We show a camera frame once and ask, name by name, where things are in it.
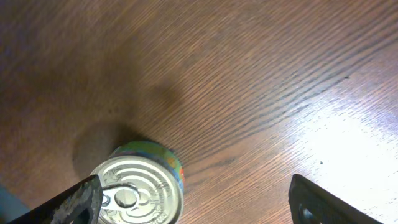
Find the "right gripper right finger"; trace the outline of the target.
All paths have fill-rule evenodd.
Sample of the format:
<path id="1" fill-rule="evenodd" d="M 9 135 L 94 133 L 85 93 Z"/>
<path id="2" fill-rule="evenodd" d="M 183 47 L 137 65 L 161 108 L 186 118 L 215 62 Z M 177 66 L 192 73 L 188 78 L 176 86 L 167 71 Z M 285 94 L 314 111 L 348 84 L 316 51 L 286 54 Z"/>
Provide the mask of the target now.
<path id="1" fill-rule="evenodd" d="M 289 205 L 294 224 L 381 224 L 300 174 L 292 176 Z"/>

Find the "tin can with pull tab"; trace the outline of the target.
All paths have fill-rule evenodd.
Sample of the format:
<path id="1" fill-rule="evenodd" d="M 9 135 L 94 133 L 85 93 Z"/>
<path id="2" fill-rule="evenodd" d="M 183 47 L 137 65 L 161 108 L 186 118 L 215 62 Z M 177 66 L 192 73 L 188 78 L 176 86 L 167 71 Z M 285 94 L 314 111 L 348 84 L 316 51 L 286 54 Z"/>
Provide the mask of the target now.
<path id="1" fill-rule="evenodd" d="M 92 171 L 100 179 L 99 223 L 176 224 L 183 213 L 185 177 L 178 157 L 153 141 L 132 141 Z"/>

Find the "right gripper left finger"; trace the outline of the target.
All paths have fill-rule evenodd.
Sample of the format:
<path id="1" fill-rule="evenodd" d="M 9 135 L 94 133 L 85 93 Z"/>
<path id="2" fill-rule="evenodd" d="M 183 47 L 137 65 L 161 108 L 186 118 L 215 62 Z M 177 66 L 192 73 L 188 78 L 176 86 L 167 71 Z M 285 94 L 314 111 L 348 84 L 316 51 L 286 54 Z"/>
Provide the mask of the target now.
<path id="1" fill-rule="evenodd" d="M 91 175 L 9 224 L 97 224 L 102 202 L 100 178 Z"/>

